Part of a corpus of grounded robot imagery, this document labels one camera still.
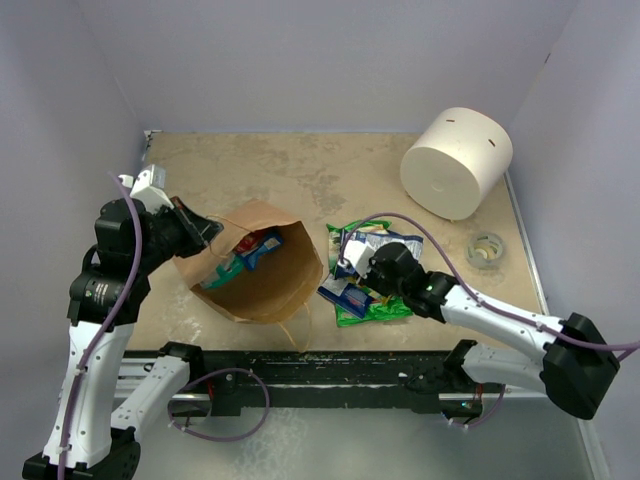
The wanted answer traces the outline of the green Chuba chips bag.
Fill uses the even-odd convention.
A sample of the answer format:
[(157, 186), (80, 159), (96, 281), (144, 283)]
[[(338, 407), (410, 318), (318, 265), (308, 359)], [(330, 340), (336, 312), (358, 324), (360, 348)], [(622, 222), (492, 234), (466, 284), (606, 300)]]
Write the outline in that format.
[[(339, 237), (342, 234), (346, 235), (348, 232), (350, 232), (356, 224), (357, 221), (351, 222), (344, 227), (336, 227), (331, 224), (326, 225), (326, 228), (328, 230), (329, 275), (333, 276), (332, 269), (335, 266), (336, 259), (338, 259)], [(358, 229), (358, 231), (393, 232), (388, 230), (390, 226), (390, 221), (374, 220), (364, 223), (363, 226)], [(336, 325), (338, 327), (355, 326), (358, 324), (363, 324), (365, 322), (385, 322), (407, 318), (412, 315), (411, 310), (404, 304), (404, 302), (400, 298), (395, 296), (382, 297), (376, 292), (362, 285), (356, 277), (347, 277), (346, 279), (358, 286), (365, 293), (370, 295), (373, 298), (373, 302), (371, 303), (369, 310), (363, 319), (356, 318), (355, 316), (349, 314), (346, 310), (332, 303), (334, 305)]]

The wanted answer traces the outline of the blue white snack packet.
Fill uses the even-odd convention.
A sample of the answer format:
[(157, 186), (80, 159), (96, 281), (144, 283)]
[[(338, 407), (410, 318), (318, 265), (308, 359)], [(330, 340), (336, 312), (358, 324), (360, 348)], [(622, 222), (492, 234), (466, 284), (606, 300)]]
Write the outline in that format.
[[(342, 247), (342, 244), (345, 238), (346, 238), (345, 234), (342, 234), (339, 237), (338, 252), (344, 251), (344, 247)], [(415, 260), (420, 260), (423, 252), (423, 238), (416, 235), (400, 235), (395, 232), (383, 232), (383, 231), (368, 231), (368, 232), (356, 231), (351, 235), (349, 240), (366, 242), (375, 250), (375, 253), (385, 245), (395, 244), (395, 243), (401, 244), (401, 245), (404, 245), (409, 250), (409, 252), (411, 253), (412, 257)], [(336, 271), (336, 263), (332, 269), (332, 273), (334, 277), (335, 277), (335, 271)]]

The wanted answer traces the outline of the teal snack packet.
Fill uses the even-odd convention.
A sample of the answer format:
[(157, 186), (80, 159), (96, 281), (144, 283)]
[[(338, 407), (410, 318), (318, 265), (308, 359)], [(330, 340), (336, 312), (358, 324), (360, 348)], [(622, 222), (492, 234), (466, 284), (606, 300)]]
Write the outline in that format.
[(243, 262), (236, 254), (232, 253), (228, 258), (224, 259), (219, 265), (217, 265), (213, 272), (199, 283), (199, 286), (205, 290), (217, 289), (229, 283), (243, 270)]

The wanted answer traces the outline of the brown paper bag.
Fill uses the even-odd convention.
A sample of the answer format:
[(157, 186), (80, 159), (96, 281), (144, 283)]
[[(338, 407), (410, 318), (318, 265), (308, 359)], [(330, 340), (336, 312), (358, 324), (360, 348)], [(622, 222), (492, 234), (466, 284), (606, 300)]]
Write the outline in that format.
[[(323, 278), (323, 265), (301, 220), (265, 201), (251, 199), (225, 215), (210, 215), (224, 230), (201, 253), (174, 264), (189, 290), (236, 323), (275, 324), (292, 346), (311, 346), (309, 301)], [(275, 228), (283, 245), (263, 256), (254, 271), (244, 270), (229, 283), (205, 290), (199, 283), (228, 258), (249, 233)]]

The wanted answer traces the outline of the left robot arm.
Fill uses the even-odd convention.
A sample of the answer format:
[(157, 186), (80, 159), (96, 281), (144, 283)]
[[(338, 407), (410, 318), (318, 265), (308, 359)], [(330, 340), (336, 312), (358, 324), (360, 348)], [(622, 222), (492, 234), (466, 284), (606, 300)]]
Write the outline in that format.
[(149, 276), (174, 257), (201, 253), (222, 229), (177, 197), (157, 210), (129, 197), (101, 208), (96, 243), (69, 288), (69, 358), (54, 427), (42, 452), (25, 461), (23, 478), (134, 476), (145, 430), (178, 388), (194, 392), (206, 378), (201, 348), (172, 343), (125, 402), (113, 406)]

